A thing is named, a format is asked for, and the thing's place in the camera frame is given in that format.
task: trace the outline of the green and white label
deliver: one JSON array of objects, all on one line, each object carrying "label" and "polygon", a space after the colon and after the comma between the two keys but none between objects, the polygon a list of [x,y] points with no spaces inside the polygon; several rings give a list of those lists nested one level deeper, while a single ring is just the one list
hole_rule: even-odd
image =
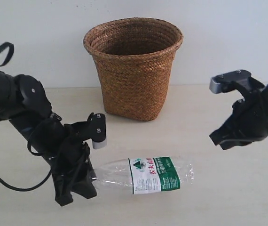
[{"label": "green and white label", "polygon": [[133,194],[180,189],[180,180],[170,157],[129,159]]}]

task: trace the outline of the table surface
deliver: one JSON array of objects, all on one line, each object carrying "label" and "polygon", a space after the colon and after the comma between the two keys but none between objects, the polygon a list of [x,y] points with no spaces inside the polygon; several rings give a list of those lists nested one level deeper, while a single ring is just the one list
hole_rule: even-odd
[{"label": "table surface", "polygon": [[[100,88],[47,89],[47,96],[63,123],[104,113]],[[0,225],[267,226],[268,140],[223,151],[209,138],[239,98],[238,92],[212,94],[203,85],[171,86],[152,122],[106,115],[108,145],[92,150],[95,168],[119,159],[181,155],[193,164],[193,184],[150,195],[112,196],[104,190],[90,200],[73,195],[74,202],[63,208],[54,201],[52,179],[28,193],[0,184]],[[14,186],[30,187],[48,170],[9,122],[0,122],[0,176]]]}]

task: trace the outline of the water bottle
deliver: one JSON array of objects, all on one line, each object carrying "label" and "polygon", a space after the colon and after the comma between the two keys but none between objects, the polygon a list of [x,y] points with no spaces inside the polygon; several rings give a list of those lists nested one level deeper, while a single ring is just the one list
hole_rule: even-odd
[{"label": "water bottle", "polygon": [[180,189],[194,180],[193,167],[182,157],[133,158],[95,169],[97,190],[150,194]]}]

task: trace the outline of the woven basket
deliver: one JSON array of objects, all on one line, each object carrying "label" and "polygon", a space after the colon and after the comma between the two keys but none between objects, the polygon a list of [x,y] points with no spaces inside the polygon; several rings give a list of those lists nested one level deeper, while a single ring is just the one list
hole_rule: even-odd
[{"label": "woven basket", "polygon": [[182,42],[176,26],[153,18],[126,18],[92,28],[83,44],[96,66],[105,111],[140,121],[156,119]]}]

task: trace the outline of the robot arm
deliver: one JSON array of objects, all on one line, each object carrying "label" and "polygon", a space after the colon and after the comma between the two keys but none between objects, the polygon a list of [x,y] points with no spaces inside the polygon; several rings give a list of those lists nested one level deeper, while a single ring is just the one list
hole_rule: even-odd
[{"label": "robot arm", "polygon": [[[8,55],[0,66],[6,65],[14,53],[14,45],[9,42],[0,46],[0,53],[6,48]],[[63,125],[39,81],[29,75],[13,77],[0,71],[0,121],[4,120],[9,120],[28,141],[31,154],[41,156],[50,165],[58,204],[73,202],[71,192],[87,199],[97,195],[86,141],[92,139],[94,149],[106,146],[104,114],[91,113],[87,121]]]},{"label": "robot arm", "polygon": [[232,105],[229,118],[210,134],[215,145],[227,150],[268,137],[268,85],[251,77],[249,71],[238,70],[212,77],[210,90],[214,94],[238,90],[243,96]]}]

